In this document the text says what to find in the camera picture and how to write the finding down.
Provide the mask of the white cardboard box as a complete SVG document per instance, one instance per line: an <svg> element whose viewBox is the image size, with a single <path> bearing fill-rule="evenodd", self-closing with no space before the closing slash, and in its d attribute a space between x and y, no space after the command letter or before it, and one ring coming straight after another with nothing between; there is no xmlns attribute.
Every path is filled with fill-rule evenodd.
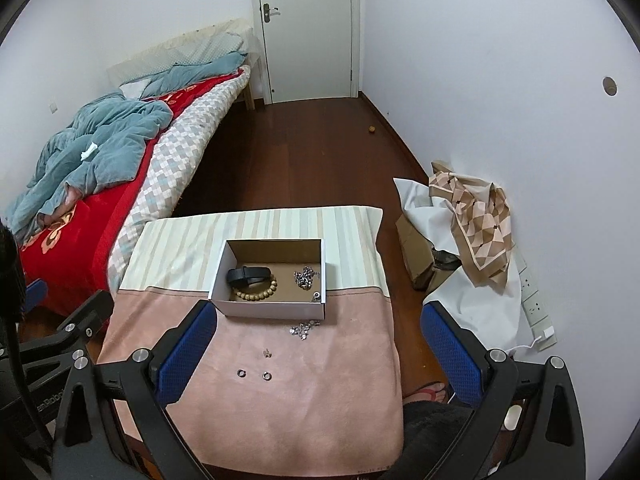
<svg viewBox="0 0 640 480"><path fill-rule="evenodd" d="M265 266L271 282L236 289L230 269ZM208 299L227 318L322 321L326 318L326 244L321 238L226 240Z"/></svg>

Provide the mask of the white door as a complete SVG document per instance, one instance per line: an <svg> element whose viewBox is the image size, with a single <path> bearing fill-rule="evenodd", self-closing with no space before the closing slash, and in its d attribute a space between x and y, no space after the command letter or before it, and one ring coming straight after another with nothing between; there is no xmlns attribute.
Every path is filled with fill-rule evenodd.
<svg viewBox="0 0 640 480"><path fill-rule="evenodd" d="M354 98L360 0L252 0L267 104Z"/></svg>

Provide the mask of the teal blanket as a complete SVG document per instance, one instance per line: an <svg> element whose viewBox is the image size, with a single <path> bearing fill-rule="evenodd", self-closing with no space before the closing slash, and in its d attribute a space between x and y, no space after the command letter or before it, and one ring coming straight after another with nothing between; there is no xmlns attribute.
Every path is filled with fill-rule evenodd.
<svg viewBox="0 0 640 480"><path fill-rule="evenodd" d="M232 51L203 64L176 64L138 80L137 99L116 91L81 107L42 148L25 191L9 204L6 226L19 243L88 195L137 177L148 143L175 112L162 100L175 90L239 73L246 54Z"/></svg>

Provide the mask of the checkered quilt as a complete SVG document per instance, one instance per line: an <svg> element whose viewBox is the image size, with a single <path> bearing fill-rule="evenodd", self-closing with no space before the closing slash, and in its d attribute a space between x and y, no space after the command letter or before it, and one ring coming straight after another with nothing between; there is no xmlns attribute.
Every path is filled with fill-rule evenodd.
<svg viewBox="0 0 640 480"><path fill-rule="evenodd" d="M204 152L234 101L250 86L250 66L169 92L160 100L174 119L157 137L148 170L107 260L107 283L117 292L145 225L168 218L191 182Z"/></svg>

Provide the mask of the round wall hole cover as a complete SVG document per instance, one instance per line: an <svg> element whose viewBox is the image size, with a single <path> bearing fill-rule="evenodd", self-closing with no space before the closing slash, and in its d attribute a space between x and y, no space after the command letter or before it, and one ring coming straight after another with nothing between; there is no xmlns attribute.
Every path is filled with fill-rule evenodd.
<svg viewBox="0 0 640 480"><path fill-rule="evenodd" d="M603 78L602 80L602 86L603 86L603 90L604 92L608 95L608 96L615 96L617 93L617 84L616 81L610 77L610 76L606 76Z"/></svg>

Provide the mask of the white plastic bag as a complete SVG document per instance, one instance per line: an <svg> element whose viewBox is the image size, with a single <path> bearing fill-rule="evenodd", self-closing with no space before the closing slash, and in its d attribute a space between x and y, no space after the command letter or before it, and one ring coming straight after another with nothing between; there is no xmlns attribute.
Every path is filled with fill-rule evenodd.
<svg viewBox="0 0 640 480"><path fill-rule="evenodd" d="M454 214L443 198L431 197L426 185L396 178L400 208L418 232L437 250L461 255L451 232ZM490 350L510 350L519 344L529 344L530 339L518 339L518 331L524 313L518 269L513 263L508 267L506 287L495 285L476 286L462 268L457 268L444 284L430 292L425 300L437 300L466 330L470 330L483 346Z"/></svg>

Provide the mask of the black smart watch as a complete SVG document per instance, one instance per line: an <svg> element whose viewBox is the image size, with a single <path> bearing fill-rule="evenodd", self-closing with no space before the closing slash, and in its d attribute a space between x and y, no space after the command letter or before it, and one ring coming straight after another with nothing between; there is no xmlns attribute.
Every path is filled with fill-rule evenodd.
<svg viewBox="0 0 640 480"><path fill-rule="evenodd" d="M241 289L263 282L271 282L271 270L265 266L240 266L226 275L230 287Z"/></svg>

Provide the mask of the pink slipper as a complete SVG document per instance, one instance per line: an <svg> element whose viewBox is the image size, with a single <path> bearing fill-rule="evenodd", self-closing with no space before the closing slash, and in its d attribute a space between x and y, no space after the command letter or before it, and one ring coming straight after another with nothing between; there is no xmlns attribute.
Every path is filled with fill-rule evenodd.
<svg viewBox="0 0 640 480"><path fill-rule="evenodd" d="M447 403L447 385L444 382L430 382L417 388L416 391L413 391L413 393L408 394L408 396L402 399L403 404L414 402Z"/></svg>

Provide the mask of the brown cardboard box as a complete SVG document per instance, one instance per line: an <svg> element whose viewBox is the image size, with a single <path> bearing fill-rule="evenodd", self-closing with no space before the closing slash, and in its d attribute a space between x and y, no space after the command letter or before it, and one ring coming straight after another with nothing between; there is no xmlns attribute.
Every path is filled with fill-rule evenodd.
<svg viewBox="0 0 640 480"><path fill-rule="evenodd" d="M427 295L461 266L458 256L437 250L403 214L396 221L402 258L412 287Z"/></svg>

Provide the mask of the beige patterned scarf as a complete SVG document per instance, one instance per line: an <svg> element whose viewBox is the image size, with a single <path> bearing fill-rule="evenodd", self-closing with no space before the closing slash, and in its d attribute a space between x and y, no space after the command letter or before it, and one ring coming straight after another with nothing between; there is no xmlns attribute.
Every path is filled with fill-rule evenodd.
<svg viewBox="0 0 640 480"><path fill-rule="evenodd" d="M451 233L466 275L474 286L503 292L514 247L506 193L494 182L458 174L432 162L431 198L446 200L452 211Z"/></svg>

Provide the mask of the black fuzzy garment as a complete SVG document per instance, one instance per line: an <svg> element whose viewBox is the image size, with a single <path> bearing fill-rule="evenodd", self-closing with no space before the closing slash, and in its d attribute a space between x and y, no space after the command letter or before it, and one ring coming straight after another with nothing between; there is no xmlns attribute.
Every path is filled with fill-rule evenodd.
<svg viewBox="0 0 640 480"><path fill-rule="evenodd" d="M404 405L404 447L381 479L424 479L454 442L472 410L430 401Z"/></svg>

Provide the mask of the red bed cover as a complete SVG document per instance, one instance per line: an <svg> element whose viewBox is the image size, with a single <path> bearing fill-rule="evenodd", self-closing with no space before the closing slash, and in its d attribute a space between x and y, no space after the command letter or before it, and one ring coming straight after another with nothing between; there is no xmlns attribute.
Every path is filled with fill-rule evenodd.
<svg viewBox="0 0 640 480"><path fill-rule="evenodd" d="M18 243L26 280L40 280L47 286L40 307L68 315L97 290L110 290L108 256L141 188L152 148L165 130L148 143L134 180L81 198Z"/></svg>

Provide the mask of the white power strip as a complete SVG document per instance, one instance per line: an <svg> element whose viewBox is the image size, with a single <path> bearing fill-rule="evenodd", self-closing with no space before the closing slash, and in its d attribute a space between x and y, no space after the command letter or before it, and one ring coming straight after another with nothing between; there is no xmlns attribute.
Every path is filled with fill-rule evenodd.
<svg viewBox="0 0 640 480"><path fill-rule="evenodd" d="M532 341L545 328L553 326L553 323L547 310L546 297L540 291L532 270L529 269L528 263L517 247L514 248L513 258L521 284L521 307L529 331L532 334L532 338L530 338L530 341ZM554 346L557 341L558 338L556 338L554 330L554 336L552 338L541 344L537 344L533 350L538 352L547 350Z"/></svg>

